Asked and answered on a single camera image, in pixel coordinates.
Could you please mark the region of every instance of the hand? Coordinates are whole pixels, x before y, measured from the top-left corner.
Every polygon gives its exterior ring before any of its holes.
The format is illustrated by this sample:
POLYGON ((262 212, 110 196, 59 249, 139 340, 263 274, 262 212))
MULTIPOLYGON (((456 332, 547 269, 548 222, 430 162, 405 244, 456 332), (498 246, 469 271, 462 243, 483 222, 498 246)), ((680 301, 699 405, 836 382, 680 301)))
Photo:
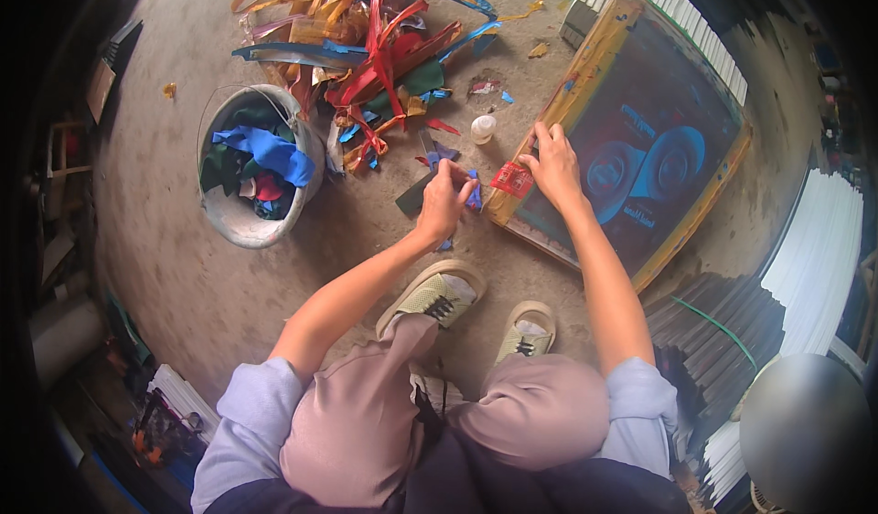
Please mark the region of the hand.
POLYGON ((478 179, 471 178, 458 164, 449 159, 439 160, 436 176, 424 188, 424 206, 414 228, 431 251, 454 234, 466 200, 477 184, 478 179), (454 189, 455 182, 463 184, 459 193, 454 189))
POLYGON ((539 139, 539 159, 529 154, 521 154, 518 161, 530 169, 536 185, 561 214, 565 210, 584 204, 591 208, 582 186, 579 184, 579 165, 570 141, 564 135, 560 123, 546 129, 542 122, 534 125, 536 139, 539 139))

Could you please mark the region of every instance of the wooden frame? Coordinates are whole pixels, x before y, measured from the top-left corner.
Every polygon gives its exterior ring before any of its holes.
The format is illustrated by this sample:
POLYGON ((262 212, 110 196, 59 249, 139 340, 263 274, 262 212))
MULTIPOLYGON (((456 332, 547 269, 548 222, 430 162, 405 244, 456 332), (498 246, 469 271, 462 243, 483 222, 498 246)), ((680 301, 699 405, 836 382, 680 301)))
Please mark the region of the wooden frame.
MULTIPOLYGON (((592 27, 586 41, 580 45, 564 79, 558 85, 548 104, 540 112, 538 121, 560 123, 565 131, 570 133, 571 127, 576 124, 579 116, 598 91, 598 87, 610 75, 609 70, 616 61, 616 54, 633 31, 637 20, 644 14, 645 20, 658 24, 662 32, 673 39, 675 47, 695 65, 715 92, 720 94, 721 99, 729 111, 735 114, 741 126, 738 134, 734 136, 730 148, 713 173, 713 178, 708 180, 707 186, 701 191, 690 209, 653 251, 653 254, 648 257, 645 264, 633 273, 630 271, 632 284, 638 292, 649 285, 698 228, 739 167, 752 138, 752 128, 744 119, 740 104, 737 103, 729 88, 720 80, 717 71, 710 66, 707 59, 680 31, 679 27, 648 0, 613 0, 608 5, 592 27)), ((513 161, 521 154, 530 153, 533 150, 532 144, 533 141, 529 133, 519 144, 513 161)), ((578 262, 575 256, 569 253, 569 250, 557 242, 553 242, 545 233, 536 230, 515 215, 515 212, 527 199, 527 195, 519 198, 495 189, 488 197, 483 211, 495 223, 521 236, 571 267, 578 268, 578 262)))
POLYGON ((62 123, 53 123, 49 128, 49 141, 48 141, 48 149, 47 149, 47 157, 46 157, 46 176, 50 179, 56 177, 64 177, 66 175, 70 175, 71 173, 79 173, 82 171, 91 171, 91 166, 79 166, 79 167, 67 167, 67 131, 69 129, 82 129, 85 130, 85 126, 80 122, 62 122, 62 123), (54 169, 53 156, 54 153, 54 139, 56 132, 60 131, 60 167, 58 169, 54 169))

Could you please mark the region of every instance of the metal bucket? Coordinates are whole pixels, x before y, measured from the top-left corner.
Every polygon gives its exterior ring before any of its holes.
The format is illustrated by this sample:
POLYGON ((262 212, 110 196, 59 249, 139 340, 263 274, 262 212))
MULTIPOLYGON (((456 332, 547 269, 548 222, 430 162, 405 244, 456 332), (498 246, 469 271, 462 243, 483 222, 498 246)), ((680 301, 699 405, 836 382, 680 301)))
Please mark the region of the metal bucket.
POLYGON ((201 207, 207 213, 211 224, 225 239, 247 249, 263 249, 274 245, 292 229, 299 219, 305 203, 311 200, 320 189, 323 181, 323 170, 326 167, 326 147, 323 141, 307 123, 296 119, 296 114, 301 109, 299 102, 280 87, 263 84, 236 92, 214 113, 214 118, 207 128, 198 150, 199 172, 204 158, 214 145, 214 132, 221 131, 225 121, 237 110, 256 104, 256 102, 264 103, 265 97, 268 97, 288 116, 291 116, 288 124, 296 138, 296 147, 314 162, 314 174, 307 185, 296 189, 290 212, 281 221, 261 219, 253 211, 253 201, 237 195, 226 197, 221 187, 212 188, 209 192, 202 192, 201 183, 198 182, 201 207))

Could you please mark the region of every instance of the shoe sole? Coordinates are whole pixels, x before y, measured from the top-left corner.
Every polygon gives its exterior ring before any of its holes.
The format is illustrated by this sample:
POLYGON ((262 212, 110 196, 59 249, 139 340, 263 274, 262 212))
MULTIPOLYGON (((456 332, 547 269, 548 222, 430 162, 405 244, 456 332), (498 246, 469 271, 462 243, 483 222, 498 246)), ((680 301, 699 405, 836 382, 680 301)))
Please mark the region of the shoe sole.
POLYGON ((549 305, 540 302, 539 300, 523 300, 522 302, 519 302, 515 305, 515 308, 512 309, 512 312, 509 312, 509 317, 506 319, 506 327, 503 328, 506 330, 505 333, 509 333, 509 330, 513 328, 519 320, 533 322, 551 335, 551 339, 549 339, 549 348, 546 349, 546 354, 548 354, 551 350, 551 346, 555 344, 555 336, 557 334, 555 329, 555 313, 549 305))
POLYGON ((417 289, 418 286, 423 284, 423 282, 427 281, 434 274, 450 274, 465 279, 466 283, 470 284, 472 290, 476 292, 476 300, 474 300, 472 304, 475 304, 479 299, 485 296, 485 291, 488 289, 487 279, 485 279, 485 276, 473 265, 457 258, 440 260, 439 262, 427 267, 422 273, 418 274, 417 277, 408 284, 408 287, 402 292, 400 297, 390 305, 381 317, 379 317, 379 322, 375 324, 375 334, 378 336, 379 340, 384 336, 385 329, 390 325, 390 321, 396 316, 396 310, 400 308, 402 301, 406 300, 414 289, 417 289))

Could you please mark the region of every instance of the red label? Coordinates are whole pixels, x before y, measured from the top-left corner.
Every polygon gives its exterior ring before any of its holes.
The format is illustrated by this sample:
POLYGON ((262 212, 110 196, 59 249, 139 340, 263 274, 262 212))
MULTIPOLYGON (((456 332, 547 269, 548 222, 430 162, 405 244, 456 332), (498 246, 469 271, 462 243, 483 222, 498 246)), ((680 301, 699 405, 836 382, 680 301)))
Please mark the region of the red label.
POLYGON ((491 186, 510 193, 519 200, 524 198, 534 184, 534 176, 524 167, 506 162, 491 180, 491 186))

